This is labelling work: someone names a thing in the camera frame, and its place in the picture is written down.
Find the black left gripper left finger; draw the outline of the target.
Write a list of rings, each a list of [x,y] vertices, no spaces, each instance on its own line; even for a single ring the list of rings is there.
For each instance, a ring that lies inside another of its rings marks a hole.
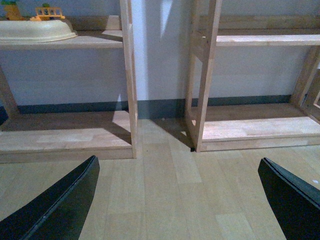
[[[100,172],[91,156],[0,222],[2,240],[77,240],[92,205]]]

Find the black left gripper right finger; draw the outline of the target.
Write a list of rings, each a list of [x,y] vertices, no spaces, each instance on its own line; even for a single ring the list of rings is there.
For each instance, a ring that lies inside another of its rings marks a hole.
[[[320,190],[268,158],[258,175],[268,203],[288,240],[320,238]]]

